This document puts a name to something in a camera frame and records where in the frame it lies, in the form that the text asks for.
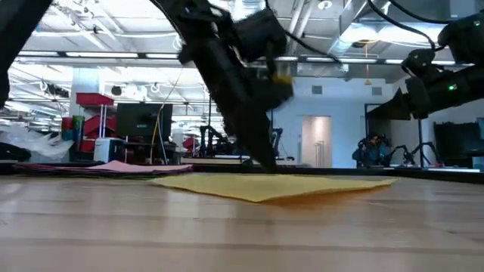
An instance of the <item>person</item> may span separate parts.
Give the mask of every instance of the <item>person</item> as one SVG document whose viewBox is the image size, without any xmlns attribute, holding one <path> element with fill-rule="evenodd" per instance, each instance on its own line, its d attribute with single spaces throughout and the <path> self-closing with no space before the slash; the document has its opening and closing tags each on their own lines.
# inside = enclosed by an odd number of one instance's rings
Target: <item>person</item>
<svg viewBox="0 0 484 272">
<path fill-rule="evenodd" d="M 385 166 L 385 158 L 388 147 L 376 133 L 370 133 L 367 138 L 358 143 L 358 149 L 352 158 L 357 162 L 357 167 Z"/>
</svg>

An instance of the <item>black cable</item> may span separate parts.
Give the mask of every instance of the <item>black cable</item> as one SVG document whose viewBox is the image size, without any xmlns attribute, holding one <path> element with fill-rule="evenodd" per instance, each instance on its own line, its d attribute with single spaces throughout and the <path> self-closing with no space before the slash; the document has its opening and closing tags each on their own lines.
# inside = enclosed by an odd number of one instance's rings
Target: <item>black cable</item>
<svg viewBox="0 0 484 272">
<path fill-rule="evenodd" d="M 435 52 L 442 51 L 444 49 L 445 49 L 445 45 L 442 45 L 442 46 L 439 46 L 438 48 L 436 48 Z"/>
<path fill-rule="evenodd" d="M 324 51 L 318 50 L 316 48 L 313 48 L 311 45 L 306 44 L 301 39 L 297 38 L 293 33 L 289 32 L 287 30 L 285 30 L 285 32 L 286 32 L 286 35 L 289 36 L 289 38 L 293 39 L 295 42 L 297 42 L 299 45 L 303 46 L 304 48 L 308 49 L 309 51 L 312 51 L 316 54 L 323 55 L 325 57 L 329 57 L 329 58 L 333 59 L 334 61 L 336 61 L 337 63 L 342 64 L 341 60 L 339 60 L 336 56 L 329 54 L 329 53 L 326 53 Z"/>
<path fill-rule="evenodd" d="M 388 2 L 392 3 L 392 5 L 396 6 L 400 11 L 407 14 L 408 16 L 413 17 L 413 18 L 420 20 L 422 22 L 425 22 L 425 23 L 449 24 L 449 23 L 453 22 L 452 20 L 434 20 L 434 19 L 423 18 L 421 16 L 418 16 L 418 15 L 410 12 L 408 9 L 404 8 L 402 5 L 397 3 L 396 0 L 388 0 Z"/>
<path fill-rule="evenodd" d="M 420 30 L 417 30 L 413 27 L 406 26 L 403 23 L 399 23 L 399 22 L 395 21 L 394 19 L 386 16 L 380 9 L 377 8 L 377 6 L 375 4 L 373 4 L 373 2 L 371 0 L 367 0 L 367 3 L 370 6 L 370 8 L 376 14 L 378 14 L 380 17 L 382 17 L 385 21 L 387 21 L 387 22 L 391 23 L 392 25 L 397 26 L 401 29 L 404 29 L 404 30 L 407 30 L 407 31 L 410 31 L 410 32 L 413 32 L 415 34 L 418 34 L 420 36 L 425 37 L 429 41 L 430 47 L 432 48 L 432 50 L 434 50 L 434 51 L 436 50 L 436 43 L 427 34 L 425 34 L 424 32 L 421 32 Z"/>
</svg>

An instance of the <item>yellow tag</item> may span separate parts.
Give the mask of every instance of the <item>yellow tag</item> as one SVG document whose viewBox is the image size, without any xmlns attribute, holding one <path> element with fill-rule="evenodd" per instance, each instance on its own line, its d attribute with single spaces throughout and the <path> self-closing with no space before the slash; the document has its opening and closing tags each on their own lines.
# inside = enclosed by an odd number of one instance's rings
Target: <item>yellow tag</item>
<svg viewBox="0 0 484 272">
<path fill-rule="evenodd" d="M 292 85 L 293 84 L 293 77 L 292 76 L 273 75 L 272 81 L 276 82 L 276 83 Z"/>
</svg>

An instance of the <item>stack of pink fabric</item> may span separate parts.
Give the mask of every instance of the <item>stack of pink fabric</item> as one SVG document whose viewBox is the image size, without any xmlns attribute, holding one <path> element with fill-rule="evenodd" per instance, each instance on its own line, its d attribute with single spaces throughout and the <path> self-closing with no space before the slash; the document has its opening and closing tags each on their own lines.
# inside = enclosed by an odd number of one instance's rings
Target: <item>stack of pink fabric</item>
<svg viewBox="0 0 484 272">
<path fill-rule="evenodd" d="M 192 171 L 192 165 L 129 165 L 112 161 L 92 167 L 60 167 L 35 163 L 17 163 L 15 168 L 21 174 L 47 176 L 82 176 L 93 178 L 152 178 L 164 175 L 178 175 Z"/>
</svg>

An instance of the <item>wooden tabletop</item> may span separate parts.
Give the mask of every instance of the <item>wooden tabletop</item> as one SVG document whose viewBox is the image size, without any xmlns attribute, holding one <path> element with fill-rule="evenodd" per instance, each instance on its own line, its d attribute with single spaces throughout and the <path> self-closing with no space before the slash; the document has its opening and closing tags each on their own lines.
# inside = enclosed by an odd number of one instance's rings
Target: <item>wooden tabletop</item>
<svg viewBox="0 0 484 272">
<path fill-rule="evenodd" d="M 146 181 L 0 178 L 0 271 L 479 271 L 484 186 L 401 179 L 252 204 Z"/>
</svg>

